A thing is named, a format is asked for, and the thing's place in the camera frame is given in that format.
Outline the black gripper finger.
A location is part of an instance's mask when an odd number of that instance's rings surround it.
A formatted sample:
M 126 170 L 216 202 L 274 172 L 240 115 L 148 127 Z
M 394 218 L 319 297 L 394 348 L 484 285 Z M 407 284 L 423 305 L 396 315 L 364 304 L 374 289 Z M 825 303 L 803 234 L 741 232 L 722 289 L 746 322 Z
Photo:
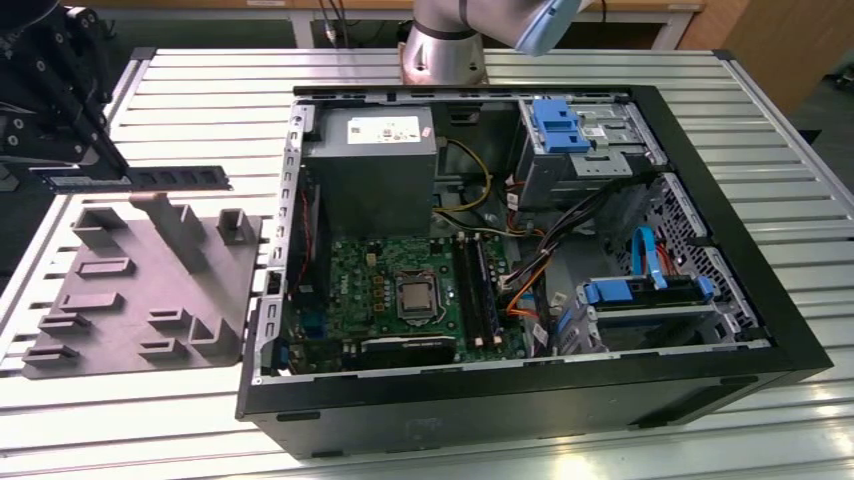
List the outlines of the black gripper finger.
M 33 26 L 36 74 L 55 125 L 81 149 L 76 164 L 94 179 L 128 181 L 128 165 L 110 138 L 104 107 L 114 95 L 108 86 L 104 32 L 94 10 L 56 7 Z

